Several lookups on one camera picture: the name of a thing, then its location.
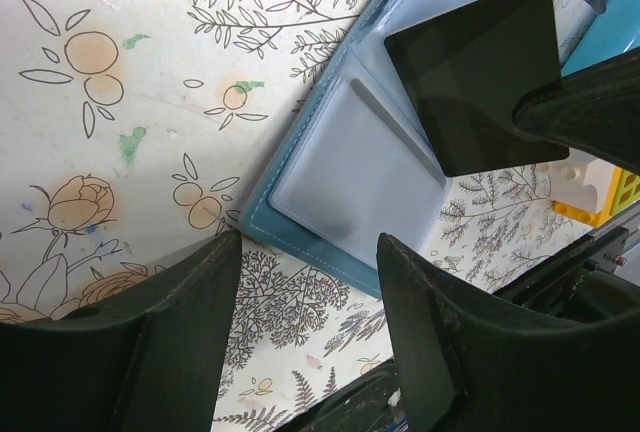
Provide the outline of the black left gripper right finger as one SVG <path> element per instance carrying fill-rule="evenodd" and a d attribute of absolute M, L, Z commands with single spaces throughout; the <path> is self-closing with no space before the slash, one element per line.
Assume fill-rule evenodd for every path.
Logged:
<path fill-rule="evenodd" d="M 635 431 L 639 289 L 598 270 L 528 308 L 427 261 L 395 237 L 378 274 L 412 431 Z"/>

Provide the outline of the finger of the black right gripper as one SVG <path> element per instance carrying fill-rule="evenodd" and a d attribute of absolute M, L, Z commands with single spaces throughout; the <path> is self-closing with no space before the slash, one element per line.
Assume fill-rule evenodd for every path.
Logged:
<path fill-rule="evenodd" d="M 523 97 L 512 129 L 639 173 L 639 49 L 574 72 Z"/>

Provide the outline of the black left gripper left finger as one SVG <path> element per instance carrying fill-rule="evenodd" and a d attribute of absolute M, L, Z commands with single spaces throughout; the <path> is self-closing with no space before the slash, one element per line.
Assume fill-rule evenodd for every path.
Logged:
<path fill-rule="evenodd" d="M 207 431 L 241 275 L 227 231 L 59 320 L 1 328 L 5 431 Z"/>

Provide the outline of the black VIP card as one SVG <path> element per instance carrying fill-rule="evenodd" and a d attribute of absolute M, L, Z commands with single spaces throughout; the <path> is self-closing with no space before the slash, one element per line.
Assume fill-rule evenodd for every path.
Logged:
<path fill-rule="evenodd" d="M 561 77 L 553 0 L 476 0 L 384 45 L 446 176 L 568 157 L 512 126 L 521 99 Z"/>

